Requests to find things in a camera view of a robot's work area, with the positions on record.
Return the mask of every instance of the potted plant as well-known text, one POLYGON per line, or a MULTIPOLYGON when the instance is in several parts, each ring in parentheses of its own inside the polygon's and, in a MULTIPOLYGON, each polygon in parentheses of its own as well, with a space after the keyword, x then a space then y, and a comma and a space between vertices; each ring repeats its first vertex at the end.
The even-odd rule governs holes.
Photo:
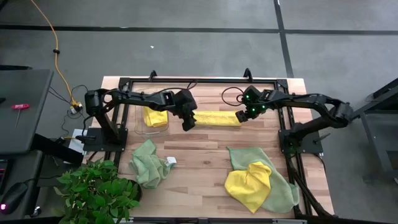
POLYGON ((53 208, 53 214, 63 216, 60 223, 119 223, 129 220, 129 210, 139 206, 140 186, 132 180, 118 178, 113 161, 88 161, 74 172, 66 172, 54 187, 65 199, 64 210, 53 208))

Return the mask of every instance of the yellow towel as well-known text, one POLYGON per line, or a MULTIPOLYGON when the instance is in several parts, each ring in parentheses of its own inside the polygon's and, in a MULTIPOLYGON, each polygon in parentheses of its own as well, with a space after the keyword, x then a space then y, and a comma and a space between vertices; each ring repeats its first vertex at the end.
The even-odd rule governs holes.
POLYGON ((247 170, 236 170, 228 174, 226 191, 254 213, 264 203, 271 191, 269 176, 271 169, 262 162, 248 165, 247 170))
MULTIPOLYGON (((235 111, 194 111, 197 125, 240 126, 235 111)), ((144 107, 144 121, 148 127, 160 127, 167 124, 167 112, 159 112, 144 107)))
POLYGON ((235 111, 195 111, 197 125, 209 126, 240 126, 235 111))
POLYGON ((144 107, 144 122, 148 127, 160 127, 168 122, 167 111, 154 111, 149 107, 144 107))

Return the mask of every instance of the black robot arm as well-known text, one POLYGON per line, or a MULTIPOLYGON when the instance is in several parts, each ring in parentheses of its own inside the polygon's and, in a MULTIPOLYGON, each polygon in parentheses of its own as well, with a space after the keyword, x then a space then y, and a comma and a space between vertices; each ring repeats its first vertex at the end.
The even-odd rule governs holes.
POLYGON ((254 86, 249 86, 243 92, 242 103, 245 111, 236 112, 239 122, 249 118, 255 119, 267 109, 279 109, 285 106, 296 108, 310 108, 316 110, 321 116, 307 123, 295 123, 286 135, 286 141, 291 146, 299 146, 301 140, 308 134, 324 128, 343 128, 348 125, 353 113, 349 103, 330 98, 322 94, 289 95, 279 90, 259 91, 254 86))
POLYGON ((174 116, 183 119, 182 128, 184 131, 193 128, 196 121, 193 118, 193 110, 197 109, 197 104, 188 89, 182 89, 178 93, 159 91, 152 94, 121 91, 119 89, 91 90, 85 95, 85 103, 87 114, 95 117, 101 126, 102 138, 105 144, 120 143, 118 127, 106 114, 116 105, 148 106, 155 111, 169 111, 174 116), (105 101, 106 95, 111 95, 112 100, 105 101))

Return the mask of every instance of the green towel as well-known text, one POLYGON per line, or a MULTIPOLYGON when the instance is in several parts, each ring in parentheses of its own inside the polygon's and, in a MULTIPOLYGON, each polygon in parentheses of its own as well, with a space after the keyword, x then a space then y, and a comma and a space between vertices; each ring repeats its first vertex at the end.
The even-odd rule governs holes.
POLYGON ((129 166, 136 174, 137 183, 148 189, 154 189, 160 180, 166 179, 171 166, 166 166, 165 159, 156 155, 156 145, 150 140, 142 143, 133 153, 129 166))
POLYGON ((249 164, 259 161, 271 168, 272 172, 269 177, 271 192, 261 205, 262 208, 272 212, 287 213, 291 211, 294 205, 299 203, 299 188, 296 185, 288 183, 278 173, 271 160, 261 148, 231 149, 227 147, 227 149, 229 150, 234 170, 246 170, 249 164))

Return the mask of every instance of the clear plastic container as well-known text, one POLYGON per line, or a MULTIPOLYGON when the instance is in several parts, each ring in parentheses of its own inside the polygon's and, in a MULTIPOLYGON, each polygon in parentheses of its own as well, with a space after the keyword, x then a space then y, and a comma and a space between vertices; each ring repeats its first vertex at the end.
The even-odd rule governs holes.
MULTIPOLYGON (((145 94, 154 93, 156 91, 160 91, 161 88, 146 88, 137 90, 137 92, 144 92, 145 94)), ((167 112, 167 124, 159 127, 149 127, 146 125, 144 121, 144 107, 143 106, 135 106, 135 117, 136 123, 134 127, 134 132, 140 135, 143 138, 154 138, 159 136, 167 136, 169 135, 169 112, 167 112)))

